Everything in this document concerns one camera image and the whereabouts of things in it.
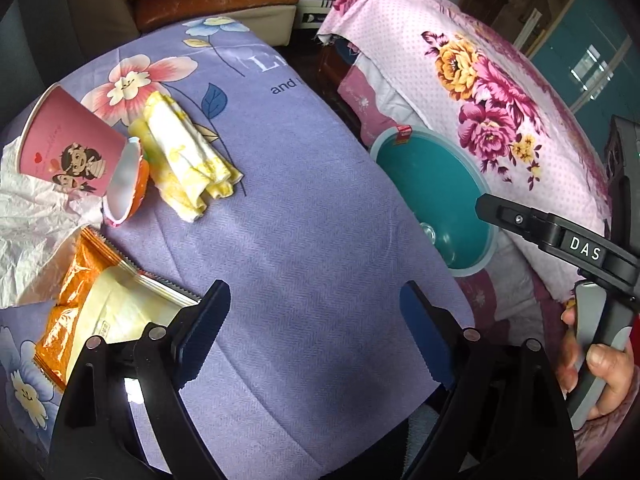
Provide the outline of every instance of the pink and white cloth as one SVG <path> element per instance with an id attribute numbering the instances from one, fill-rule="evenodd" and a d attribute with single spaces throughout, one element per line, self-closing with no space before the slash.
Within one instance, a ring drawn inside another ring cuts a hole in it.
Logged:
<path id="1" fill-rule="evenodd" d="M 396 122 L 424 124 L 468 153 L 492 193 L 603 234 L 610 209 L 600 160 L 558 94 L 494 31 L 445 0 L 336 0 L 319 31 L 323 41 L 332 34 L 361 52 L 340 90 L 348 94 L 351 80 L 356 106 L 373 110 L 366 144 Z M 392 92 L 369 85 L 371 102 L 354 90 L 363 76 Z M 512 239 L 551 295 L 569 298 L 577 269 Z"/>

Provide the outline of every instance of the couch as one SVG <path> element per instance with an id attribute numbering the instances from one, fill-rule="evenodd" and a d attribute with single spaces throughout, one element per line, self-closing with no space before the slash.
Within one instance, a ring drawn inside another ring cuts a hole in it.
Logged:
<path id="1" fill-rule="evenodd" d="M 298 0 L 67 0 L 89 60 L 170 23 L 224 14 L 271 46 L 286 45 Z"/>

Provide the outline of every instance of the yellow and white cloth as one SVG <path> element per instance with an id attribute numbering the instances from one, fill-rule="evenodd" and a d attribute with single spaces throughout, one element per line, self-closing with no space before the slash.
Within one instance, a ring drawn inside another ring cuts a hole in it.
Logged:
<path id="1" fill-rule="evenodd" d="M 140 139 L 162 200 L 180 218 L 193 222 L 202 216 L 204 192 L 212 198 L 234 193 L 242 173 L 209 145 L 175 100 L 153 92 L 143 117 L 131 123 L 129 134 Z"/>

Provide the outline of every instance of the pink paper cup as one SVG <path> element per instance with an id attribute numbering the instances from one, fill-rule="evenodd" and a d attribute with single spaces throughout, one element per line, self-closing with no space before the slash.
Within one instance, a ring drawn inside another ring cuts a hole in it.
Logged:
<path id="1" fill-rule="evenodd" d="M 24 125 L 17 171 L 104 196 L 126 142 L 56 83 L 41 95 Z"/>

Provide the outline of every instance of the orange snack package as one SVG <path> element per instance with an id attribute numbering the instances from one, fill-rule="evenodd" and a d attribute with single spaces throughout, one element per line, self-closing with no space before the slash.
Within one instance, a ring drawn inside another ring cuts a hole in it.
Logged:
<path id="1" fill-rule="evenodd" d="M 34 361 L 64 390 L 82 345 L 92 335 L 107 343 L 137 339 L 148 322 L 167 325 L 178 310 L 198 301 L 140 271 L 105 238 L 84 228 L 44 335 L 36 343 Z"/>

